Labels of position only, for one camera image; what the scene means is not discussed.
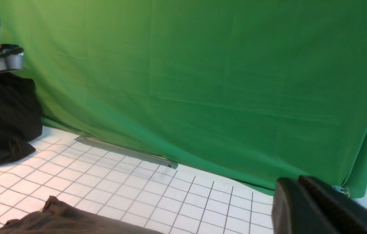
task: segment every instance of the brown fabric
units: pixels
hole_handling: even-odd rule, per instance
[[[76,209],[50,196],[42,212],[9,220],[0,234],[161,234]]]

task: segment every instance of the metal bar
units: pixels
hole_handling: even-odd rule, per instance
[[[159,156],[155,156],[155,155],[151,155],[151,154],[146,154],[146,153],[142,153],[142,152],[137,152],[131,149],[127,149],[127,148],[123,148],[120,147],[118,145],[113,145],[107,142],[103,142],[100,141],[98,139],[95,138],[91,138],[91,137],[87,137],[87,136],[79,136],[75,139],[78,142],[81,142],[84,145],[88,145],[88,146],[92,146],[92,147],[96,147],[96,148],[100,148],[100,149],[104,149],[107,151],[111,151],[114,153],[118,153],[118,154],[123,154],[132,158],[137,158],[143,161],[147,161],[150,163],[155,163],[161,166],[167,166],[173,169],[178,168],[178,163],[164,159],[162,157]]]

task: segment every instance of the black bag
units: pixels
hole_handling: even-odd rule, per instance
[[[367,209],[312,176],[277,180],[272,220],[275,234],[367,234]]]
[[[33,80],[0,73],[0,164],[35,151],[28,141],[42,134],[41,115]]]

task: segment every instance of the green fabric backdrop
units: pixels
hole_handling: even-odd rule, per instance
[[[367,0],[0,0],[44,122],[274,189],[367,187]]]

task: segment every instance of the black fabric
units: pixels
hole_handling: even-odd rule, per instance
[[[367,209],[317,178],[277,180],[275,234],[367,234]]]
[[[28,141],[42,134],[42,109],[34,92],[33,80],[0,73],[0,164],[35,151]]]
[[[161,234],[74,208],[50,196],[42,212],[9,220],[0,234]]]

